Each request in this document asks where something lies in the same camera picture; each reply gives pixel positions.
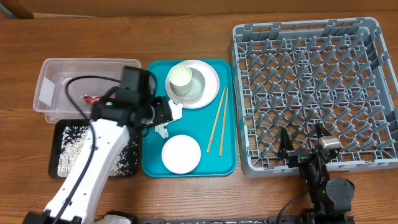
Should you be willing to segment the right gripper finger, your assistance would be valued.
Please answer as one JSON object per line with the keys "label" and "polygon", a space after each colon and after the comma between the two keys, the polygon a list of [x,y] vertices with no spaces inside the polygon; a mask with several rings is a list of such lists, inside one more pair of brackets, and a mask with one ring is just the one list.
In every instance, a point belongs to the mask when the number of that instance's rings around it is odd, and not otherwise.
{"label": "right gripper finger", "polygon": [[331,136],[331,133],[328,132],[321,123],[315,124],[315,131],[317,133],[318,139],[325,137],[325,136]]}
{"label": "right gripper finger", "polygon": [[289,138],[287,129],[285,127],[282,127],[281,131],[280,131],[279,152],[287,152],[287,151],[293,151],[293,150],[294,150],[294,147],[293,147],[292,141]]}

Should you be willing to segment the white napkin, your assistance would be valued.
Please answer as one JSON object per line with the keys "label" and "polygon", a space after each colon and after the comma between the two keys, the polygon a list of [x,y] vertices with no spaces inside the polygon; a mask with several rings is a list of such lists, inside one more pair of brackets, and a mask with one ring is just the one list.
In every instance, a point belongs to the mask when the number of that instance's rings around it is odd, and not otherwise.
{"label": "white napkin", "polygon": [[169,100],[168,104],[169,104],[171,112],[172,112],[172,120],[167,123],[159,124],[154,127],[155,132],[159,133],[163,139],[168,138],[168,136],[169,136],[166,126],[169,123],[172,123],[172,122],[182,118],[183,105],[181,103],[176,104],[175,102],[173,102],[173,100]]}

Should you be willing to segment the white paper cup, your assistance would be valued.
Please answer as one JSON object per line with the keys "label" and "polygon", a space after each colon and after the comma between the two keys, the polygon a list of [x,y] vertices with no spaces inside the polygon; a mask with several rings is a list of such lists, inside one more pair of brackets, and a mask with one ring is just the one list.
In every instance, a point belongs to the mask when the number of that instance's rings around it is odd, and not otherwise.
{"label": "white paper cup", "polygon": [[192,77],[192,70],[186,65],[175,65],[168,74],[170,86],[179,95],[184,95],[191,90]]}

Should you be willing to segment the pink bowl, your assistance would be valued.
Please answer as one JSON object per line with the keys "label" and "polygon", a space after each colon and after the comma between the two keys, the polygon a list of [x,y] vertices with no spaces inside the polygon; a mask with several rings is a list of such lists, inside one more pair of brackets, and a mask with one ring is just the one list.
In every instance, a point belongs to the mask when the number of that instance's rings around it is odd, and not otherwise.
{"label": "pink bowl", "polygon": [[201,148],[192,137],[176,135],[166,141],[161,158],[164,166],[174,174],[187,174],[200,162]]}

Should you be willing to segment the red snack wrapper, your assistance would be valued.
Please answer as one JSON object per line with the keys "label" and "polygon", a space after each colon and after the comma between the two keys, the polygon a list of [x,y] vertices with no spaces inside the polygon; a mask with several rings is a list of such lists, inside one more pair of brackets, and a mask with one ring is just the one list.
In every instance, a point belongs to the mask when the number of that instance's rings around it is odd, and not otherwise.
{"label": "red snack wrapper", "polygon": [[83,99],[84,99],[84,101],[86,103],[93,104],[93,103],[96,103],[97,101],[99,101],[101,99],[101,97],[100,96],[87,96],[87,95],[85,95],[83,97]]}

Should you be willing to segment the pile of rice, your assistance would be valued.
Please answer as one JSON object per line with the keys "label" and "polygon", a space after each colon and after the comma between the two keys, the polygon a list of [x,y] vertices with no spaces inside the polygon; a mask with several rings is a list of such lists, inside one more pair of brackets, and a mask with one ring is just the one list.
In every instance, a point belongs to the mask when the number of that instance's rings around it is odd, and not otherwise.
{"label": "pile of rice", "polygon": [[[58,165],[55,169],[55,176],[66,178],[79,155],[86,136],[88,126],[65,126],[61,135]],[[139,135],[132,133],[128,144],[121,151],[113,165],[110,176],[124,177],[132,176],[137,172],[139,158]]]}

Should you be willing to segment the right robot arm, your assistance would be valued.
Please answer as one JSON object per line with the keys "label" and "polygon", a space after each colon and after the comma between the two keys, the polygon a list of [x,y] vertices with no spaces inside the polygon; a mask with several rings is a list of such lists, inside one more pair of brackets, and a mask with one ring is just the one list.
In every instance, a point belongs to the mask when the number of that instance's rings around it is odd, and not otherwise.
{"label": "right robot arm", "polygon": [[[315,131],[316,146],[309,151],[299,151],[294,149],[287,129],[281,129],[277,157],[287,159],[290,168],[299,169],[308,189],[281,208],[276,223],[354,223],[353,217],[346,216],[351,210],[354,183],[341,177],[331,178],[326,168],[342,149],[341,142],[320,123],[315,125]],[[292,219],[282,216],[287,207],[306,195],[310,196],[312,208],[303,209]]]}

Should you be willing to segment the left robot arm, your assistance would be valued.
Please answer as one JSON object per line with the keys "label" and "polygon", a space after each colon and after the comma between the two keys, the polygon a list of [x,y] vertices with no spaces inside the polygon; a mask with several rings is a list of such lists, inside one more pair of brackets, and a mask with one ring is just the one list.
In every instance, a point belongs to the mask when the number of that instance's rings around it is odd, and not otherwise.
{"label": "left robot arm", "polygon": [[89,130],[70,173],[41,214],[29,212],[24,223],[94,223],[109,173],[131,138],[131,131],[173,119],[166,97],[156,96],[155,75],[125,66],[118,85],[91,107]]}

